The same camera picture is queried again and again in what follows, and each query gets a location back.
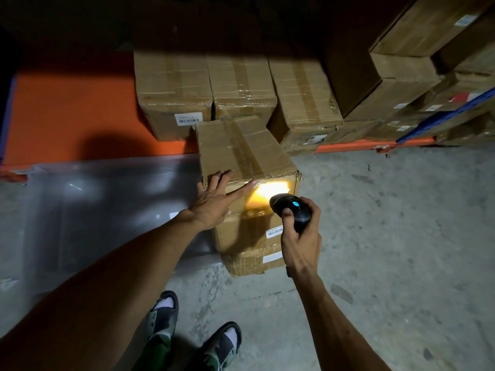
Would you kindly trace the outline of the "orange rack shelf board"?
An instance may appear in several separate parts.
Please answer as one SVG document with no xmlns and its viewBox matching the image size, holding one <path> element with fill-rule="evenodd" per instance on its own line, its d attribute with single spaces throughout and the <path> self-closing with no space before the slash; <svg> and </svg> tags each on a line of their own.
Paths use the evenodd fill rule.
<svg viewBox="0 0 495 371">
<path fill-rule="evenodd" d="M 132 70 L 16 75 L 0 170 L 36 164 L 196 153 L 195 139 L 158 142 L 141 118 Z"/>
</svg>

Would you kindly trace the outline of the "clear plastic sheet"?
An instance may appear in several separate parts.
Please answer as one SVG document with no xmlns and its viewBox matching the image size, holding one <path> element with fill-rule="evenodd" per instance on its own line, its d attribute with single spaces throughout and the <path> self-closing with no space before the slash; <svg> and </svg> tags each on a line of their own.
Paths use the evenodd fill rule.
<svg viewBox="0 0 495 371">
<path fill-rule="evenodd" d="M 36 293 L 173 219 L 196 199 L 198 154 L 37 164 L 27 183 L 22 277 Z"/>
</svg>

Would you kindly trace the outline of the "person's right hand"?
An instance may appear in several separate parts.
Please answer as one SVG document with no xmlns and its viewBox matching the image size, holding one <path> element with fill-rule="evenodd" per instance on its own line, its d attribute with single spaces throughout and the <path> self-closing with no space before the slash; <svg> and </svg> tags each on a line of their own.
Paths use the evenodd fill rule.
<svg viewBox="0 0 495 371">
<path fill-rule="evenodd" d="M 312 217 L 305 230 L 295 237 L 282 237 L 282 255 L 288 274 L 294 282 L 307 276 L 318 276 L 318 261 L 322 245 L 322 237 L 319 233 L 321 210 L 309 198 L 301 197 L 312 210 Z"/>
</svg>

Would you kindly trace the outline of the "person's left sandal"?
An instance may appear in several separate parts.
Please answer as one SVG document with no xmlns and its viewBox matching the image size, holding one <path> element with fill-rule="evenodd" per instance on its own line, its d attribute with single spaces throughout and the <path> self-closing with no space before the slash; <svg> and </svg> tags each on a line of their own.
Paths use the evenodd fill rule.
<svg viewBox="0 0 495 371">
<path fill-rule="evenodd" d="M 158 338 L 170 345 L 176 330 L 178 313 L 177 295 L 170 290 L 162 292 L 146 316 L 147 342 L 150 343 L 154 338 Z"/>
</svg>

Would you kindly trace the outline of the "blue rack brace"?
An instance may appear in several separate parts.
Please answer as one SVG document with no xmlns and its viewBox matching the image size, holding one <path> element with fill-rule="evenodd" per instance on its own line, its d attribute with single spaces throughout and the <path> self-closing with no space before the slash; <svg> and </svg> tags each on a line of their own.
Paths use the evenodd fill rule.
<svg viewBox="0 0 495 371">
<path fill-rule="evenodd" d="M 478 106 L 479 104 L 485 102 L 486 100 L 489 100 L 495 96 L 495 87 L 491 88 L 490 90 L 487 90 L 486 92 L 482 93 L 481 95 L 475 97 L 473 100 L 468 101 L 465 105 L 461 106 L 460 108 L 454 110 L 454 111 L 443 111 L 443 112 L 438 112 L 429 118 L 425 119 L 421 123 L 418 124 L 416 128 L 414 128 L 412 131 L 408 132 L 405 136 L 400 137 L 395 141 L 396 145 L 403 144 L 405 142 L 408 142 L 412 140 L 413 138 L 417 136 L 421 136 L 424 134 L 424 132 L 431 130 L 432 128 L 443 124 L 444 122 L 448 121 L 449 119 L 452 119 L 466 111 L 471 110 L 472 108 Z"/>
</svg>

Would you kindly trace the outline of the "orange rack beam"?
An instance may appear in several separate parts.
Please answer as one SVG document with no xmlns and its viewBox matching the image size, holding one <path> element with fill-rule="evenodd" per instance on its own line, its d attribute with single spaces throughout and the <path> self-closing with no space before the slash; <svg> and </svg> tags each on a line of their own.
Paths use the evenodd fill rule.
<svg viewBox="0 0 495 371">
<path fill-rule="evenodd" d="M 416 137 L 403 143 L 395 141 L 371 141 L 367 139 L 358 140 L 350 143 L 321 144 L 315 150 L 305 149 L 303 152 L 290 153 L 292 156 L 307 155 L 310 153 L 341 153 L 349 151 L 375 150 L 378 153 L 387 153 L 392 149 L 399 147 L 422 147 L 434 145 L 434 137 Z M 127 159 L 134 157 L 148 156 L 188 156 L 197 154 L 197 145 L 195 141 L 175 141 L 175 142 L 145 142 L 141 147 L 132 148 L 129 151 L 119 147 L 118 151 L 106 149 L 103 147 L 91 147 L 90 152 L 95 152 L 95 156 L 83 157 L 75 149 L 68 147 L 58 148 L 53 152 L 38 154 L 34 151 L 24 151 L 19 149 L 14 143 L 7 143 L 5 156 L 0 159 L 0 181 L 4 182 L 26 182 L 28 170 L 33 165 L 51 164 L 62 162 L 76 161 L 93 161 L 108 159 Z"/>
</svg>

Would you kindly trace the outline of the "person's left hand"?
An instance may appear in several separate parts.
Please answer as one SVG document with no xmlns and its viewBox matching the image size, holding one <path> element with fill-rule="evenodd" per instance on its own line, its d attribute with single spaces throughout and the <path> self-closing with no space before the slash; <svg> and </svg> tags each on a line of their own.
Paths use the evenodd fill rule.
<svg viewBox="0 0 495 371">
<path fill-rule="evenodd" d="M 186 210 L 189 219 L 199 223 L 200 230 L 210 230 L 223 222 L 230 211 L 230 206 L 237 200 L 250 194 L 256 185 L 256 180 L 251 180 L 241 188 L 227 193 L 219 190 L 219 179 L 222 171 L 213 174 L 208 181 L 203 195 L 198 195 L 195 202 Z"/>
</svg>

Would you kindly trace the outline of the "blue rack upright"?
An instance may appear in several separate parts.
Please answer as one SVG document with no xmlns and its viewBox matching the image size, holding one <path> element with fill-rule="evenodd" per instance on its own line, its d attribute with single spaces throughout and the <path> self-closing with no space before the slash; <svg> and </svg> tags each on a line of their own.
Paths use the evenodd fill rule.
<svg viewBox="0 0 495 371">
<path fill-rule="evenodd" d="M 5 160 L 9 129 L 11 125 L 11 114 L 16 87 L 16 75 L 10 76 L 9 81 L 0 87 L 0 166 Z"/>
</svg>

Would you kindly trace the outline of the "pile of brown cartons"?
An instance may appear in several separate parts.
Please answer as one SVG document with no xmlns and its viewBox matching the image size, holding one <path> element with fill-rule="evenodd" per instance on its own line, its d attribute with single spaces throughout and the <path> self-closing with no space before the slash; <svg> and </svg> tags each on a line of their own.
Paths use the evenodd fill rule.
<svg viewBox="0 0 495 371">
<path fill-rule="evenodd" d="M 495 0 L 329 0 L 323 61 L 345 122 L 384 121 L 448 81 L 432 57 Z"/>
</svg>

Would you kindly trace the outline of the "green trousers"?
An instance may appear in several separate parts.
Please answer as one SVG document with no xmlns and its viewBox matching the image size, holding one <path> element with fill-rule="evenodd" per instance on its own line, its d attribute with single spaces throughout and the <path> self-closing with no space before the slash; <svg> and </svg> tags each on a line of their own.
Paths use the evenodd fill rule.
<svg viewBox="0 0 495 371">
<path fill-rule="evenodd" d="M 183 371 L 226 371 L 219 356 L 214 354 L 213 336 L 197 349 Z M 171 338 L 155 336 L 145 345 L 131 371 L 170 371 L 173 361 Z"/>
</svg>

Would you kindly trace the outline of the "person's left forearm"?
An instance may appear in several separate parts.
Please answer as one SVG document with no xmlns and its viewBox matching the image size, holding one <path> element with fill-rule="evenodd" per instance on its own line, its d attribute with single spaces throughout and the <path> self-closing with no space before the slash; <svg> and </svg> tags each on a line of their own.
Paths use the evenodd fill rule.
<svg viewBox="0 0 495 371">
<path fill-rule="evenodd" d="M 202 230 L 181 211 L 65 281 L 0 339 L 0 371 L 112 370 Z"/>
</svg>

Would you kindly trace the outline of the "taped cardboard box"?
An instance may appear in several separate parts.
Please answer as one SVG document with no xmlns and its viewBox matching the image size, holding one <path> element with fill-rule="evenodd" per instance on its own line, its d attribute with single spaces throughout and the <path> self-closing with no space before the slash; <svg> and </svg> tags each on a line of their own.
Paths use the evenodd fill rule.
<svg viewBox="0 0 495 371">
<path fill-rule="evenodd" d="M 289 156 L 310 154 L 343 126 L 343 117 L 319 60 L 268 58 L 277 106 L 267 125 Z"/>
<path fill-rule="evenodd" d="M 255 180 L 256 186 L 230 206 L 216 226 L 215 247 L 235 255 L 274 245 L 282 225 L 269 199 L 285 193 L 298 196 L 301 174 L 294 162 L 257 116 L 195 125 L 203 186 L 217 172 L 233 171 L 226 193 Z"/>
<path fill-rule="evenodd" d="M 157 141 L 186 140 L 212 120 L 213 95 L 205 54 L 134 51 L 139 107 Z"/>
<path fill-rule="evenodd" d="M 220 257 L 224 267 L 234 278 L 263 274 L 286 265 L 280 243 L 235 255 L 220 254 Z"/>
<path fill-rule="evenodd" d="M 277 96 L 265 56 L 207 55 L 214 120 L 257 116 L 268 124 Z"/>
</svg>

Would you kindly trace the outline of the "person's right forearm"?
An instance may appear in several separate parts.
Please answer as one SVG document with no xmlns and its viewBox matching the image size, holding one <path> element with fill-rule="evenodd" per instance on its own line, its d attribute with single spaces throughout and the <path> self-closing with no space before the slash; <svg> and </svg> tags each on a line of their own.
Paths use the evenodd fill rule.
<svg viewBox="0 0 495 371">
<path fill-rule="evenodd" d="M 304 306 L 321 371 L 392 371 L 338 308 L 314 269 L 287 269 Z"/>
</svg>

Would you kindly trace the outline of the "black handheld barcode scanner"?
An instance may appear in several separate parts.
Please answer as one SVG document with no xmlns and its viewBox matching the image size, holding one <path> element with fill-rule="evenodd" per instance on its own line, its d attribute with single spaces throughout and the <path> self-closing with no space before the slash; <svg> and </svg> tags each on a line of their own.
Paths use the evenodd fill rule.
<svg viewBox="0 0 495 371">
<path fill-rule="evenodd" d="M 294 230 L 298 234 L 301 234 L 305 230 L 312 217 L 310 207 L 302 202 L 299 197 L 289 193 L 280 193 L 272 196 L 269 200 L 269 205 L 271 210 L 279 217 L 282 217 L 284 209 L 290 209 L 294 216 Z"/>
</svg>

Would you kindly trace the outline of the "person's sandal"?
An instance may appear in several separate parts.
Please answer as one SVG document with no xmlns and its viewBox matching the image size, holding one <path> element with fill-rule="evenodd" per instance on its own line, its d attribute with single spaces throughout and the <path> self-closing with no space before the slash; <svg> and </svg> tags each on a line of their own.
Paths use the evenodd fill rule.
<svg viewBox="0 0 495 371">
<path fill-rule="evenodd" d="M 236 322 L 222 325 L 201 347 L 200 371 L 226 371 L 238 355 L 242 332 Z"/>
<path fill-rule="evenodd" d="M 158 338 L 170 345 L 176 330 L 178 313 L 177 295 L 170 290 L 162 292 L 146 316 L 147 342 L 150 343 L 154 338 Z"/>
</svg>

